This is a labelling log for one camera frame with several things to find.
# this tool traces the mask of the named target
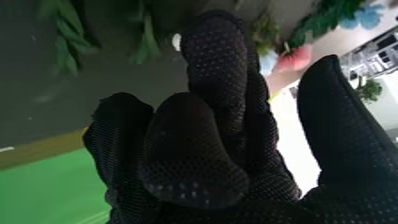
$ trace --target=green floor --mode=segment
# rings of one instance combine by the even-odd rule
[[[0,223],[100,224],[105,185],[86,150],[0,172]]]

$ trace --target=finger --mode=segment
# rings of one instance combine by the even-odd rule
[[[148,223],[160,210],[137,177],[142,140],[153,108],[126,93],[102,100],[84,143],[93,154],[100,177],[109,187],[110,223]]]
[[[141,176],[153,195],[199,209],[233,205],[249,188],[221,142],[212,109],[192,94],[174,95],[153,118]]]
[[[247,50],[245,171],[253,180],[247,199],[254,200],[256,198],[261,198],[279,201],[297,201],[301,198],[301,189],[277,151],[279,136],[277,123],[269,104],[269,86],[260,74],[260,59],[254,42],[249,38]]]
[[[228,13],[206,13],[183,33],[182,52],[189,63],[190,92],[213,109],[222,143],[233,161],[242,165],[247,49],[235,23]]]
[[[320,183],[359,183],[398,177],[398,152],[327,56],[299,86],[299,115],[318,160]]]

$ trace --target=white wall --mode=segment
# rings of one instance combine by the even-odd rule
[[[302,193],[306,194],[318,186],[317,180],[320,167],[313,157],[302,124],[299,121],[297,101],[288,89],[283,90],[270,104],[279,127],[277,148]]]
[[[389,0],[379,0],[375,4],[379,3],[388,7]],[[398,25],[398,8],[384,9],[382,14],[382,23],[373,30],[366,30],[363,27],[354,30],[338,28],[315,41],[315,61],[331,54],[343,56]]]
[[[398,72],[377,79],[382,85],[379,101],[366,108],[386,130],[398,128]]]

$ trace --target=black fabric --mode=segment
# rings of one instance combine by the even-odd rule
[[[301,120],[322,167],[301,190],[277,152],[277,124],[244,22],[213,11],[183,33],[190,93],[157,114],[121,93],[84,136],[109,187],[109,223],[397,223],[398,153],[347,84],[336,56],[313,65]]]

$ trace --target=pink object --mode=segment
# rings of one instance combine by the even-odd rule
[[[277,66],[274,72],[295,72],[301,71],[313,62],[313,46],[304,45],[295,51],[293,54],[285,55],[279,58]]]

